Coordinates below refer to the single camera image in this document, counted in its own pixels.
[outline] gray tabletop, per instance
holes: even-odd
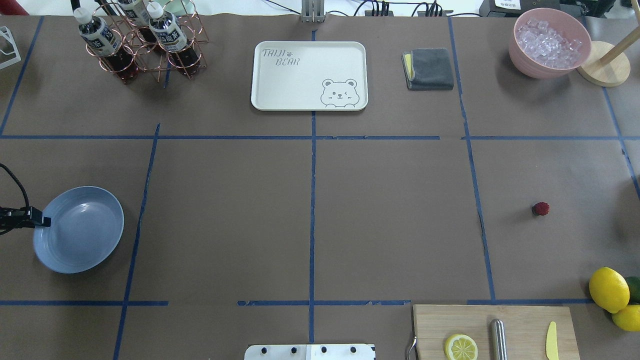
[[[569,306],[583,360],[640,350],[586,288],[601,266],[640,275],[637,44],[630,79],[605,90],[519,73],[513,19],[224,14],[202,17],[209,66],[193,81],[125,86],[73,18],[0,20],[24,59],[0,74],[0,162],[37,208],[94,185],[125,213],[112,255],[79,274],[44,267],[32,230],[0,239],[0,359],[242,359],[278,343],[399,359],[412,304]],[[613,43],[634,22],[586,19]],[[364,45],[367,107],[253,108],[255,46],[312,39]],[[449,50],[452,91],[406,89],[400,56],[423,47]]]

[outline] red object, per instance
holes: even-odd
[[[546,202],[539,202],[533,206],[532,210],[533,215],[540,215],[543,217],[549,213],[549,204]]]
[[[3,15],[29,15],[16,0],[0,0],[0,13]]]

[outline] clear plastic ice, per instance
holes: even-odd
[[[530,18],[516,32],[516,41],[535,62],[554,69],[570,69],[580,59],[582,42],[568,40],[544,20]]]

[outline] red berry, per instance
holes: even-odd
[[[539,202],[533,206],[533,214],[545,216],[549,213],[549,204],[546,202]]]

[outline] wooden cutting board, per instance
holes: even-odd
[[[568,307],[486,305],[414,305],[418,358],[446,359],[447,338],[466,334],[478,346],[478,360],[492,360],[490,324],[495,318],[504,323],[508,359],[546,360],[547,329],[555,321],[560,360],[580,360]]]

